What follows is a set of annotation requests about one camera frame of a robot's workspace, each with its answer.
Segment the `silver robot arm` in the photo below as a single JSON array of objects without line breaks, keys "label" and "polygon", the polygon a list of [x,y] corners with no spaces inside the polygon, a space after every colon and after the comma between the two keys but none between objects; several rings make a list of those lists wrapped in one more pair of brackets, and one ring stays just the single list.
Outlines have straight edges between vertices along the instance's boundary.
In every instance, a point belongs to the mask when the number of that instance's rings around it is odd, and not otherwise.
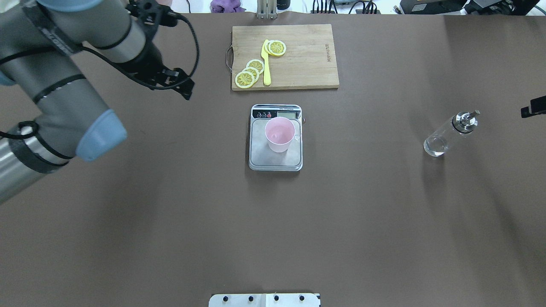
[{"label": "silver robot arm", "polygon": [[1,85],[19,85],[41,111],[1,132],[1,202],[73,157],[93,161],[127,138],[120,119],[72,61],[88,51],[151,90],[190,99],[192,73],[164,66],[159,26],[189,19],[155,0],[3,0]]}]

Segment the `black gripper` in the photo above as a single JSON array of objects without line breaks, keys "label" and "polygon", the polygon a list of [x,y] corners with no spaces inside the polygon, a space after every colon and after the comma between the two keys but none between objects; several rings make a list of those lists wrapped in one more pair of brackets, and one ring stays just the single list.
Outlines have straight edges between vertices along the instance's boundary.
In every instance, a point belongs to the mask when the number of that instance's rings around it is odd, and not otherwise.
[{"label": "black gripper", "polygon": [[168,69],[162,55],[151,41],[145,41],[142,51],[125,63],[130,80],[147,88],[169,88],[179,93],[186,101],[192,97],[195,82],[181,68]]}]

